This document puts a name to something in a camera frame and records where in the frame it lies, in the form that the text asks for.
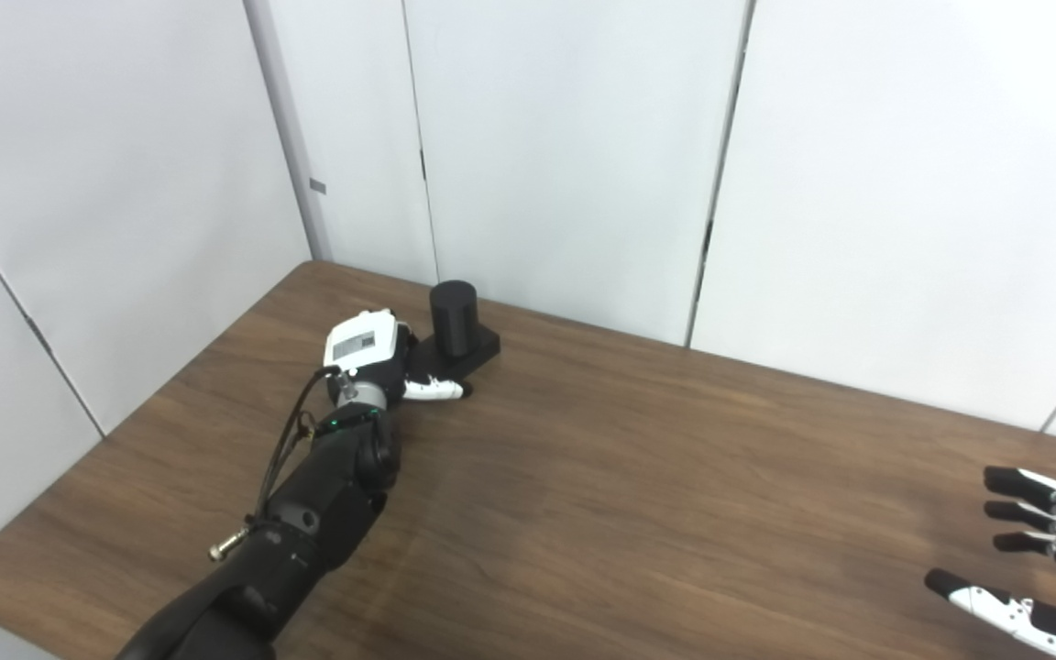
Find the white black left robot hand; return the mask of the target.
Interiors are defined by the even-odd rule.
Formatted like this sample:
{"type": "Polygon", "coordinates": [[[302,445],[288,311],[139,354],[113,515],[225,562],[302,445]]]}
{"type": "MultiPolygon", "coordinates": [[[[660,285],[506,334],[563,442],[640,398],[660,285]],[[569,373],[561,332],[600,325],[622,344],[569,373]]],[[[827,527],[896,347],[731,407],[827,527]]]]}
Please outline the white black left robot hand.
{"type": "Polygon", "coordinates": [[[398,402],[465,400],[472,385],[415,371],[418,337],[390,309],[361,312],[339,323],[325,342],[324,367],[339,367],[327,385],[336,409],[359,402],[389,410],[398,402]]]}

